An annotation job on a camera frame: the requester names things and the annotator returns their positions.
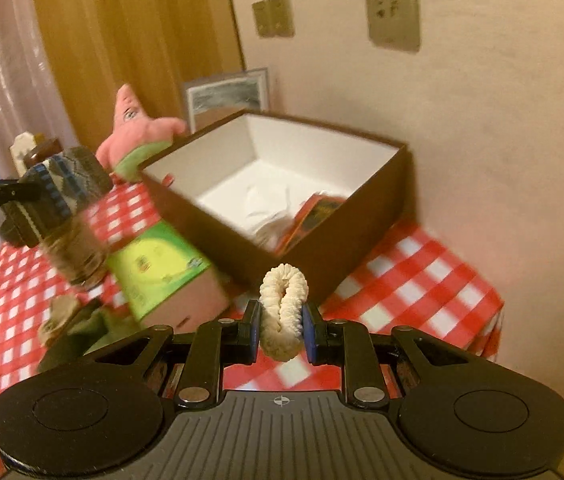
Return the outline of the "cream scrunchie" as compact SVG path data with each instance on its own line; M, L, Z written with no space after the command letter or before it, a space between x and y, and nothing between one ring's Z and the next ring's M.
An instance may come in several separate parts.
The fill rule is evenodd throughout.
M308 295L308 282L295 266L281 263L265 274L259 288L259 342L268 358L287 362L303 348L303 306Z

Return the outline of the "green towel cloth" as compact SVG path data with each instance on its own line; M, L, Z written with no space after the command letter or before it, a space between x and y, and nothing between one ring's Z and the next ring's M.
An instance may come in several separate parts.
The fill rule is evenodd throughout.
M109 344L130 337L142 330L132 315L122 315L105 306L99 299L83 304L68 324L67 330L46 352L36 372L70 363Z

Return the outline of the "white ceramic bottle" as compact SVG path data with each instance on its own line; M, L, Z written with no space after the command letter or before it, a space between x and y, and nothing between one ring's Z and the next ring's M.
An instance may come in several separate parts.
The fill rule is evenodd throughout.
M27 170L24 157L31 152L39 143L38 134L24 131L15 137L10 146L11 157L17 174L21 177Z

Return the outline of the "green tea box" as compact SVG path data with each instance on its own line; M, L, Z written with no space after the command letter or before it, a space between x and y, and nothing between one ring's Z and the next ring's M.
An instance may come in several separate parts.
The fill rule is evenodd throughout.
M107 266L144 327L192 333L229 307L215 267L165 221L111 252Z

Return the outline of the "dark wooden canister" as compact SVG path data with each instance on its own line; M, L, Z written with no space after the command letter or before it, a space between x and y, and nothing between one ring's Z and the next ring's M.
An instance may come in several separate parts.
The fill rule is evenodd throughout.
M40 144L36 145L32 150L26 153L23 157L23 162L26 169L44 162L46 159L53 155L60 154L63 151L63 145L58 138L43 140Z

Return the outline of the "red checkered tablecloth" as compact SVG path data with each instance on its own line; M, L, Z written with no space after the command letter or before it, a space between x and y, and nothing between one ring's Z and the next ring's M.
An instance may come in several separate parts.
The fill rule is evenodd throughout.
M101 240L113 243L139 234L159 220L143 184L118 183L87 212ZM114 278L90 292L76 292L37 249L0 248L0 392L32 376L44 355L38 328L50 300L76 294L86 303L100 297L126 314L127 301ZM413 223L393 226L381 242L320 308L325 318L349 318L372 333L410 324L485 358L498 352L503 301L475 270ZM260 352L252 366L223 374L229 389L311 390L339 386L332 366L310 366L304 356L276 363Z

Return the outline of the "glass jar gold lid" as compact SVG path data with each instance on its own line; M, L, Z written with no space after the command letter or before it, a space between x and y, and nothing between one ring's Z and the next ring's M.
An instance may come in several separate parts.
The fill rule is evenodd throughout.
M48 261L72 286L92 289L107 274L108 247L79 216L54 229L40 246Z

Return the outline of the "red black card packet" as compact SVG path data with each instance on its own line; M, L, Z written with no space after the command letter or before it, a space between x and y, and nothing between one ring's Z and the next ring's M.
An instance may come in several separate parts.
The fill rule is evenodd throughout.
M326 193L312 194L300 207L291 226L277 243L274 253L284 255L319 226L327 217L343 204L346 199Z

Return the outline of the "beige crumpled cloth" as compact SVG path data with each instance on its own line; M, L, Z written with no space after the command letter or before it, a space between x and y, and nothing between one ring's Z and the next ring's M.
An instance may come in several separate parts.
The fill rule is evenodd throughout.
M61 295L49 304L49 317L38 328L38 340L49 348L62 336L70 321L77 315L82 304L74 295Z

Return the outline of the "white tissue paper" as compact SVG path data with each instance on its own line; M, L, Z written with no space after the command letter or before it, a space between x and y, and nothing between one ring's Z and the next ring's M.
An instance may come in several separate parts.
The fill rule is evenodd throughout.
M247 188L244 229L256 245L274 252L291 222L291 194L286 184L260 183Z

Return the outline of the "brown cardboard box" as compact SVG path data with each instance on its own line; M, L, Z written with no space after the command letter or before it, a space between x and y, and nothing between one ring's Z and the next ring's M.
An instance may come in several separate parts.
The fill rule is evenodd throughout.
M410 153L399 141L240 110L140 167L161 218L252 289L281 263L321 304L399 218Z

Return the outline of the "pink Patrick star plush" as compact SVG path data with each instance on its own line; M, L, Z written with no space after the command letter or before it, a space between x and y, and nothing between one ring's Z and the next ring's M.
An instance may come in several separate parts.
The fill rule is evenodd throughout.
M139 166L186 133L181 118L149 117L130 84L123 84L116 94L112 133L96 150L96 158L119 179L139 182Z

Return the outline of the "framed sand picture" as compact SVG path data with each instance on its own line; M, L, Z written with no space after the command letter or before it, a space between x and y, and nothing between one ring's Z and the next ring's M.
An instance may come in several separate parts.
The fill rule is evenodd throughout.
M256 68L188 81L182 95L186 121L194 133L238 110L268 110L268 70Z

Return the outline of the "double wall socket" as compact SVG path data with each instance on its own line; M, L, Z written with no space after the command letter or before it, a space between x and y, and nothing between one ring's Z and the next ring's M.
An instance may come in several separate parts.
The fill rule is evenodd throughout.
M251 5L251 10L260 38L295 36L291 0L259 0Z

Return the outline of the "single wall socket plate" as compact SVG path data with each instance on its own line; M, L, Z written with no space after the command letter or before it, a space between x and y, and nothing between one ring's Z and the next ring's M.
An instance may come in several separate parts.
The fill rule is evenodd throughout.
M376 47L405 52L421 48L419 0L365 0L367 30Z

